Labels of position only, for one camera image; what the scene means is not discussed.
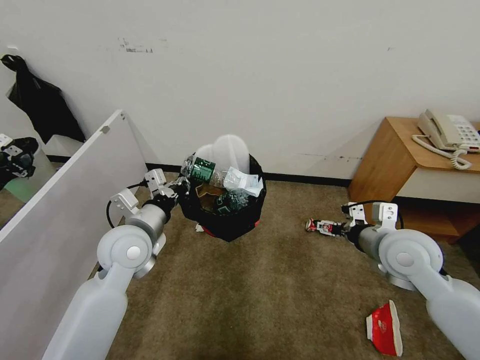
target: black baseboard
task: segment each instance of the black baseboard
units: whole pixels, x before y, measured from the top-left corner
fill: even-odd
[[[148,170],[162,169],[164,172],[168,172],[168,173],[179,173],[181,168],[180,165],[165,165],[165,164],[157,164],[153,162],[146,162],[145,165]]]
[[[462,236],[457,244],[462,249],[471,266],[475,269],[478,276],[480,276],[480,225],[467,232]]]
[[[47,155],[46,157],[52,163],[64,163],[64,164],[70,159],[70,156],[59,156],[59,155]]]
[[[179,173],[179,165],[165,165],[147,162],[146,167],[148,170],[152,169],[162,169],[165,172],[170,173]],[[350,179],[341,179],[334,177],[318,177],[318,176],[304,176],[304,175],[288,175],[288,174],[279,174],[274,172],[264,172],[265,180],[270,181],[282,181],[282,182],[292,182],[292,183],[304,183],[304,184],[315,184],[315,185],[332,185],[347,188],[352,180]]]
[[[338,186],[342,188],[348,188],[350,183],[352,182],[351,179],[341,179],[336,177],[288,175],[288,174],[279,174],[275,172],[264,172],[263,174],[265,175],[265,180],[314,184],[314,185],[331,185],[331,186]]]

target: trash can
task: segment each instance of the trash can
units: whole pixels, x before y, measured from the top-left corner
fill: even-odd
[[[260,221],[262,207],[267,195],[267,183],[262,167],[252,155],[250,155],[250,174],[258,175],[258,179],[263,180],[263,189],[258,197],[249,196],[248,205],[238,212],[219,214],[204,209],[195,191],[195,188],[202,183],[192,179],[190,181],[190,192],[185,197],[179,199],[183,215],[187,219],[198,222],[205,232],[211,236],[226,242],[231,242],[253,230]]]

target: coiled phone cord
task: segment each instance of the coiled phone cord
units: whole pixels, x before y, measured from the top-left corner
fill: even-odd
[[[411,139],[414,142],[416,142],[418,145],[424,147],[427,150],[430,150],[432,153],[435,153],[443,157],[446,157],[447,159],[450,159],[451,165],[457,170],[467,170],[472,166],[472,163],[470,161],[467,161],[459,157],[460,155],[466,154],[467,153],[466,150],[458,149],[453,153],[450,153],[450,152],[437,149],[436,147],[426,143],[425,141],[420,140],[420,138],[428,138],[428,137],[429,137],[428,135],[412,135]]]

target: carpet floor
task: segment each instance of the carpet floor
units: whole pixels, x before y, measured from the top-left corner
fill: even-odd
[[[232,243],[176,208],[155,267],[128,288],[108,359],[391,359],[365,326],[389,299],[403,359],[462,359],[419,293],[387,283],[347,240],[305,232],[310,217],[343,221],[347,201],[342,187],[269,181],[259,226]],[[480,288],[461,249],[440,245],[445,269]]]
[[[23,206],[24,203],[10,192],[5,189],[0,190],[0,229],[14,217]]]

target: beige telephone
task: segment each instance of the beige telephone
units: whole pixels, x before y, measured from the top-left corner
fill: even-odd
[[[463,116],[445,115],[427,109],[420,114],[418,127],[425,135],[412,135],[413,141],[433,153],[449,158],[457,170],[466,170],[472,166],[472,163],[460,158],[460,155],[467,152],[480,153],[480,135]],[[434,147],[420,138],[428,138]]]

